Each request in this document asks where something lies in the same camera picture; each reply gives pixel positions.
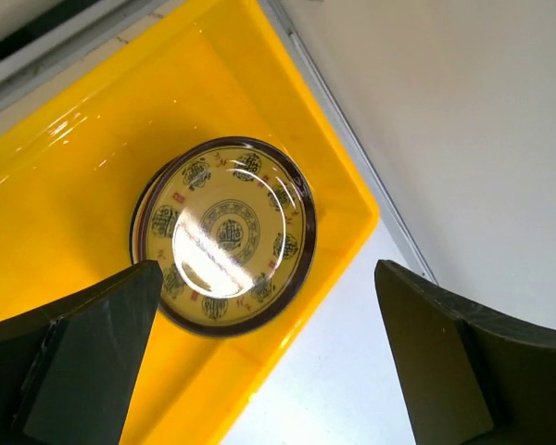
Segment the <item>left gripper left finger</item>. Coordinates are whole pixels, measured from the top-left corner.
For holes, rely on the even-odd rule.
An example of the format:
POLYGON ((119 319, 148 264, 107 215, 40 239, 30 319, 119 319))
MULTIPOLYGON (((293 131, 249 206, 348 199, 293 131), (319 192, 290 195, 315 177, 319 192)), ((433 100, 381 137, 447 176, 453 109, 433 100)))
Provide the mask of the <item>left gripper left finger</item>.
POLYGON ((0 322, 0 444, 117 444, 158 309, 141 261, 0 322))

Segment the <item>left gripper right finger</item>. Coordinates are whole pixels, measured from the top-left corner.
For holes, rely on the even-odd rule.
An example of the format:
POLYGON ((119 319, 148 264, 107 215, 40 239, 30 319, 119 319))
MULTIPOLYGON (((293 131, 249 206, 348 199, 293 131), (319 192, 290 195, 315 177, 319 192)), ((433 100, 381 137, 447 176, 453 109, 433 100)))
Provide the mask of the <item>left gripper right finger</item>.
POLYGON ((419 444, 556 444, 556 330, 393 261, 374 283, 419 444))

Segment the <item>yellow patterned plate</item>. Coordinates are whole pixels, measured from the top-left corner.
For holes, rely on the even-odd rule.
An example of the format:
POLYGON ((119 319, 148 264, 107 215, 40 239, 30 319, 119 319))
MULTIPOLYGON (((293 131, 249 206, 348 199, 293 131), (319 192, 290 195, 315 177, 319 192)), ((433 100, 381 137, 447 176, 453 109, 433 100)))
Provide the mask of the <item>yellow patterned plate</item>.
POLYGON ((140 257, 163 273, 160 310, 205 337, 254 331, 285 310, 310 272, 310 186, 284 152, 252 137, 215 138, 175 158, 141 229, 140 257))
POLYGON ((145 220, 145 211, 149 204, 149 200, 153 194, 153 190, 157 187, 157 184, 161 178, 161 176, 170 168, 170 166, 176 163, 175 159, 171 159, 165 165, 163 165, 149 180, 145 189, 141 193, 136 206, 133 211, 132 216, 132 223, 130 227, 130 236, 129 236, 129 250, 130 250, 130 258, 132 264, 138 263, 143 259, 140 257, 142 248, 141 243, 143 241, 143 236, 141 235, 141 229, 143 227, 143 222, 145 220))

